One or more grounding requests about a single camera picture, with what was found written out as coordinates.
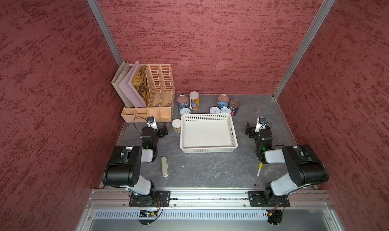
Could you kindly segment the dark can brown lid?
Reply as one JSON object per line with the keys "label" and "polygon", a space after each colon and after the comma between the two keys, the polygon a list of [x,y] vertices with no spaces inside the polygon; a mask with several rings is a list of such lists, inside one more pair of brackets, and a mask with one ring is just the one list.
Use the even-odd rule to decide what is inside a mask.
{"label": "dark can brown lid", "polygon": [[232,116],[236,116],[240,107],[240,102],[236,99],[233,99],[229,102],[229,109]]}

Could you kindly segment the white plastic basket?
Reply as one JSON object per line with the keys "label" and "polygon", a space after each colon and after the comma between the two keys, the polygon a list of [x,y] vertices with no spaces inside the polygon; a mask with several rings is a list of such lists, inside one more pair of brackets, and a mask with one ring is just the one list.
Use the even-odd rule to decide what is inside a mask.
{"label": "white plastic basket", "polygon": [[233,152],[237,147],[231,115],[204,113],[181,116],[180,148],[185,154]]}

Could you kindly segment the blue can pink lid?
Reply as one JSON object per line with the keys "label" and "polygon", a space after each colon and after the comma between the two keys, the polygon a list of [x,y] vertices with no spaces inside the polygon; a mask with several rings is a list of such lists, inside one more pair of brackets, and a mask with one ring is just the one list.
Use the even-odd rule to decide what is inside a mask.
{"label": "blue can pink lid", "polygon": [[177,97],[177,104],[179,111],[181,111],[183,108],[189,108],[189,98],[186,95],[179,95]]}
{"label": "blue can pink lid", "polygon": [[217,107],[219,109],[228,107],[229,102],[230,102],[230,98],[226,94],[220,94],[217,98]]}

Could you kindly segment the tall yellow blue can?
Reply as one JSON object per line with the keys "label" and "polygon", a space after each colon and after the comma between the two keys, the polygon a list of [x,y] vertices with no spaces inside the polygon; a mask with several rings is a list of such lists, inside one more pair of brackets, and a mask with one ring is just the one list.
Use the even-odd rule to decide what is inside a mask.
{"label": "tall yellow blue can", "polygon": [[199,93],[196,91],[193,91],[189,94],[189,98],[190,98],[190,109],[191,110],[198,110],[199,104],[200,104]]}

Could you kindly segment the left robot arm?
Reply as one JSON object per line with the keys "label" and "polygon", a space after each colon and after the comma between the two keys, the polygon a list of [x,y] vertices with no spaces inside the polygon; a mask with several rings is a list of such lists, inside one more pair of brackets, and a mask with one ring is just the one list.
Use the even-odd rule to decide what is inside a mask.
{"label": "left robot arm", "polygon": [[158,140],[166,135],[166,124],[159,129],[148,126],[142,129],[142,145],[114,147],[102,182],[105,186],[126,189],[129,192],[130,207],[169,206],[170,192],[156,190],[154,183],[140,174],[142,163],[156,160]]}

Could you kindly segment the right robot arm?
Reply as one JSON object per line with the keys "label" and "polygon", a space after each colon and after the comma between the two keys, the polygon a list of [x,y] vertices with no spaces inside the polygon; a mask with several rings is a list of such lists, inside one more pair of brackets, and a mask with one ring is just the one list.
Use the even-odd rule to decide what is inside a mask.
{"label": "right robot arm", "polygon": [[272,148],[272,132],[266,123],[258,122],[255,127],[247,124],[245,134],[253,138],[259,160],[256,179],[264,165],[285,164],[287,173],[266,184],[263,191],[249,191],[251,207],[290,207],[289,194],[301,188],[324,183],[329,174],[322,161],[308,145],[281,146]]}

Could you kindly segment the yellow can white lid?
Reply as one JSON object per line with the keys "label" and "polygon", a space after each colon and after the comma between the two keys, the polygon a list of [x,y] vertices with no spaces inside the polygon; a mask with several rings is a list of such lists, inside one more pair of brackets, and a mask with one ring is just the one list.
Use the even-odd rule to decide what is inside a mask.
{"label": "yellow can white lid", "polygon": [[173,130],[177,133],[179,133],[181,131],[181,120],[180,119],[174,119],[172,121],[172,127],[173,127]]}

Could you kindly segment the small green can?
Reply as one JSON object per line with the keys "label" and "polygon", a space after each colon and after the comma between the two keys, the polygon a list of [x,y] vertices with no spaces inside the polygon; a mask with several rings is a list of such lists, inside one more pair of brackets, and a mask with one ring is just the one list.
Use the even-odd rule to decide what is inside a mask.
{"label": "small green can", "polygon": [[223,107],[220,109],[220,113],[231,114],[231,110],[228,107]]}

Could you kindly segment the beige desk file organizer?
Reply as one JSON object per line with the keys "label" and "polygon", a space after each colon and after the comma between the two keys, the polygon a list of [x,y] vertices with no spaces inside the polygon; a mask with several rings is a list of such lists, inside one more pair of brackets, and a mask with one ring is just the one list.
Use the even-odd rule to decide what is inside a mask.
{"label": "beige desk file organizer", "polygon": [[156,122],[171,122],[173,117],[175,87],[171,64],[146,65],[150,101],[147,107],[123,108],[121,116],[127,123],[140,122],[141,118],[154,116]]}

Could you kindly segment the lilac folder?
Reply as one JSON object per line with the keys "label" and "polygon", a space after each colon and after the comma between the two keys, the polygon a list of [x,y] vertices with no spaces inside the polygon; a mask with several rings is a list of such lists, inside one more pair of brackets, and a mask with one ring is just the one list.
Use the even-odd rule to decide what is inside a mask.
{"label": "lilac folder", "polygon": [[136,89],[131,84],[131,79],[133,78],[134,74],[140,67],[141,67],[140,62],[139,61],[135,62],[131,66],[130,71],[128,72],[128,74],[126,75],[123,81],[123,86],[125,87],[124,93],[136,108],[146,107],[145,103],[137,93]]}

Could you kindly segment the yellow patterned book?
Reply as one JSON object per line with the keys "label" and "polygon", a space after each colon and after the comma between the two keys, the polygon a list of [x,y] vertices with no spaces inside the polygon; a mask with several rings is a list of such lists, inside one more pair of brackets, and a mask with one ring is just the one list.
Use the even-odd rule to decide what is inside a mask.
{"label": "yellow patterned book", "polygon": [[147,107],[150,101],[150,91],[147,83],[146,65],[142,65],[131,79],[131,84]]}

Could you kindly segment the beige folder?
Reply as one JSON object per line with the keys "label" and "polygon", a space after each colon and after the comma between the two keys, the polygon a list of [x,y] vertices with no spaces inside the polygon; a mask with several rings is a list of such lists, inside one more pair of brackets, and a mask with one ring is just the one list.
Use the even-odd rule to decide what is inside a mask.
{"label": "beige folder", "polygon": [[124,103],[125,107],[131,108],[134,107],[134,105],[131,103],[131,101],[128,99],[128,97],[124,93],[125,87],[123,86],[123,81],[128,74],[128,72],[131,69],[131,65],[127,63],[126,61],[123,61],[120,66],[118,67],[111,84],[116,90],[117,94],[119,95],[120,99]]}

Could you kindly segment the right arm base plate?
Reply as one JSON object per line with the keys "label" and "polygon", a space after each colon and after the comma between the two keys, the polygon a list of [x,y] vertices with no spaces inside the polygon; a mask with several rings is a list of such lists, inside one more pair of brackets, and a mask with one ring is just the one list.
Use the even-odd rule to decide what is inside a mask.
{"label": "right arm base plate", "polygon": [[249,191],[248,200],[251,207],[290,207],[288,195],[277,196],[269,191]]}

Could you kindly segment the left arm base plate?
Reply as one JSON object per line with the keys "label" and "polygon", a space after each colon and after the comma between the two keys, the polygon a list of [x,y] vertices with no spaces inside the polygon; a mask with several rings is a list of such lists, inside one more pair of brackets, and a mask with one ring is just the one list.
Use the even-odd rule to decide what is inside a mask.
{"label": "left arm base plate", "polygon": [[168,207],[171,192],[168,190],[152,191],[150,195],[132,195],[129,200],[129,207]]}

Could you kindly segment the aluminium front rail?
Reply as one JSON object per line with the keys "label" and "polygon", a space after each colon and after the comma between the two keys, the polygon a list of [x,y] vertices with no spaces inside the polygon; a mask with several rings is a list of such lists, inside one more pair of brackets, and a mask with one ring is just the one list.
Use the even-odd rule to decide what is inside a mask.
{"label": "aluminium front rail", "polygon": [[[249,209],[247,188],[171,188],[169,209]],[[94,189],[87,209],[129,209],[131,195],[122,189]],[[301,189],[289,195],[290,210],[333,210],[326,190]]]}

